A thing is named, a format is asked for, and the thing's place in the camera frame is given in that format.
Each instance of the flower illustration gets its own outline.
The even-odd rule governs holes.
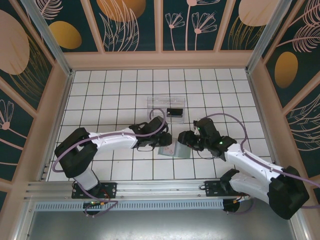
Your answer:
[[[186,3],[191,7],[196,5],[216,4],[218,2],[220,2],[220,0],[186,0]]]
[[[188,51],[188,26],[189,26],[189,15],[191,7],[197,5],[210,5],[217,4],[220,0],[186,0],[186,3],[189,5],[187,15],[186,15],[186,25],[185,25],[185,50]]]
[[[173,50],[175,51],[176,48],[175,48],[175,44],[174,44],[174,38],[172,35],[172,29],[183,27],[186,23],[185,23],[185,21],[183,21],[183,17],[181,16],[181,13],[179,13],[179,14],[173,13],[172,16],[170,13],[167,13],[165,15],[165,19],[166,19],[166,22],[168,23],[168,26],[170,28],[172,47],[173,47]]]
[[[197,50],[198,34],[210,33],[217,30],[215,13],[203,13],[199,18],[199,12],[192,14],[192,25],[195,33],[194,50]]]
[[[15,105],[8,101],[7,106],[3,99],[0,100],[0,129],[8,130],[10,128],[10,121],[14,114]]]

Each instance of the enclosure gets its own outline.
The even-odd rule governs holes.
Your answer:
[[[184,109],[167,119],[174,139],[228,114],[245,126],[245,149],[319,184],[319,16],[319,0],[2,1],[1,239],[318,239],[318,209],[290,220],[261,201],[223,212],[232,197],[199,186],[239,168],[207,150],[96,154],[89,167],[119,202],[99,220],[53,164],[74,130],[120,131],[174,100]],[[211,119],[245,139],[233,118]],[[319,188],[305,186],[305,205],[319,204]]]

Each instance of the gray floor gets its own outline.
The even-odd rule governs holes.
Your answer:
[[[289,221],[265,203],[244,215],[222,210],[36,212],[29,240],[294,240]]]

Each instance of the grid floor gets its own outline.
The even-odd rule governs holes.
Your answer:
[[[148,122],[147,97],[186,98],[184,123],[170,124],[173,138],[193,129],[193,120],[213,113],[227,113],[241,120],[249,141],[245,148],[271,162],[265,135],[244,69],[154,69],[77,71],[62,119],[57,145],[76,128],[112,132],[134,123]],[[212,118],[221,135],[240,142],[241,126],[230,117]],[[201,157],[211,157],[208,151]],[[219,158],[203,159],[196,151],[181,159],[154,151],[120,149],[96,154],[91,168],[101,181],[220,178],[234,165]],[[68,181],[52,172],[47,181]]]

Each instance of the wall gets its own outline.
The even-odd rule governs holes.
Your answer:
[[[244,67],[278,2],[35,1],[75,70]]]
[[[15,0],[1,2],[0,20],[0,232],[9,239],[67,76]]]
[[[279,163],[320,183],[320,1],[293,1],[290,9],[252,73],[253,84]],[[306,187],[306,205],[318,204],[318,190]],[[319,236],[320,210],[303,215]]]

